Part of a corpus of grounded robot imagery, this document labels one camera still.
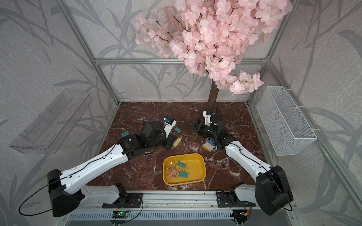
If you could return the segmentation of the small teal binder clip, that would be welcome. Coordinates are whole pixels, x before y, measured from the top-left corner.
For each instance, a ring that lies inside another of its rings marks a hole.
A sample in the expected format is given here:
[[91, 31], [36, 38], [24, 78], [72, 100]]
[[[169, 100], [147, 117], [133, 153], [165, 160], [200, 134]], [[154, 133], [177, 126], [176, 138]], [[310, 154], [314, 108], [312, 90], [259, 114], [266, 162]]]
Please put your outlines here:
[[121, 136], [122, 136], [122, 137], [126, 137], [126, 136], [128, 136], [129, 134], [130, 134], [130, 133], [127, 131], [127, 132], [122, 133]]

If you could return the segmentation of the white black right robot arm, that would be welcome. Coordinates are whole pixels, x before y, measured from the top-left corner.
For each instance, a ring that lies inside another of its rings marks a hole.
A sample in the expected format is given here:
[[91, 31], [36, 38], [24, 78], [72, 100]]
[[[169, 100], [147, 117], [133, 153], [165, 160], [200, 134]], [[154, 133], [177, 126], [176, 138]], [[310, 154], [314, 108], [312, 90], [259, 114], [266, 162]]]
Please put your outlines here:
[[227, 132], [221, 116], [206, 114], [204, 118], [204, 121], [193, 120], [192, 129], [206, 138], [212, 148], [224, 150], [255, 182], [253, 186], [240, 184], [232, 188], [232, 199], [256, 204], [269, 216], [291, 206], [294, 198], [283, 168], [273, 167], [249, 152]]

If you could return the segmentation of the small yellow binder clip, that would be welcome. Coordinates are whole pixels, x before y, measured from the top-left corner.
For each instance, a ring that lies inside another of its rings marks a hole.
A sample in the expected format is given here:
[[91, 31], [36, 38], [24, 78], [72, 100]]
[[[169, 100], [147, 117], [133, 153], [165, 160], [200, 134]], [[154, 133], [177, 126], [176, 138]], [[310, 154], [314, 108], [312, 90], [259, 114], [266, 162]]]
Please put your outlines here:
[[182, 141], [182, 139], [178, 137], [178, 138], [174, 141], [173, 147], [177, 147], [177, 146], [180, 144], [181, 141]]

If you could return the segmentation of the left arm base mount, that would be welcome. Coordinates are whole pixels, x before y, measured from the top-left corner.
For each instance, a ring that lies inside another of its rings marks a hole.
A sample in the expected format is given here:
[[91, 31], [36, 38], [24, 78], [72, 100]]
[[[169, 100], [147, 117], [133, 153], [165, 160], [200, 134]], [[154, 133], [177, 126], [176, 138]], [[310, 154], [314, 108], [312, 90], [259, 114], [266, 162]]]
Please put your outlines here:
[[103, 209], [119, 209], [119, 208], [140, 208], [143, 193], [127, 193], [122, 184], [115, 184], [118, 189], [119, 197], [108, 203], [103, 203]]

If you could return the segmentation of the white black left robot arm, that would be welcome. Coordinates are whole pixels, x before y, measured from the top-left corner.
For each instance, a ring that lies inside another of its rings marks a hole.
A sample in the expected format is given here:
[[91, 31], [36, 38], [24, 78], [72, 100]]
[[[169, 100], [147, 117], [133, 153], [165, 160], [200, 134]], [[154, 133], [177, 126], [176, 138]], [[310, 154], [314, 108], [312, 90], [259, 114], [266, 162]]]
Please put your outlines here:
[[111, 148], [86, 162], [68, 170], [50, 171], [47, 180], [52, 215], [56, 218], [65, 216], [81, 204], [124, 205], [126, 201], [121, 200], [124, 193], [120, 186], [102, 186], [91, 192], [87, 184], [104, 172], [145, 155], [154, 147], [170, 150], [177, 139], [172, 134], [176, 123], [169, 118], [164, 122], [148, 122], [141, 134], [121, 137]]

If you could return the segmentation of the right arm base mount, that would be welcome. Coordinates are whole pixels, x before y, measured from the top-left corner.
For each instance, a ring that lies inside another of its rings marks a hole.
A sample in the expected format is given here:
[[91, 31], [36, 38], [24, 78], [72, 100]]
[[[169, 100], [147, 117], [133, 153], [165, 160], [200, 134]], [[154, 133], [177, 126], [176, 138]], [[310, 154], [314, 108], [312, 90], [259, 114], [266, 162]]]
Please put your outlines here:
[[257, 201], [255, 197], [255, 185], [247, 185], [239, 183], [229, 191], [216, 191], [216, 197], [219, 208], [232, 208], [232, 207], [256, 207]]

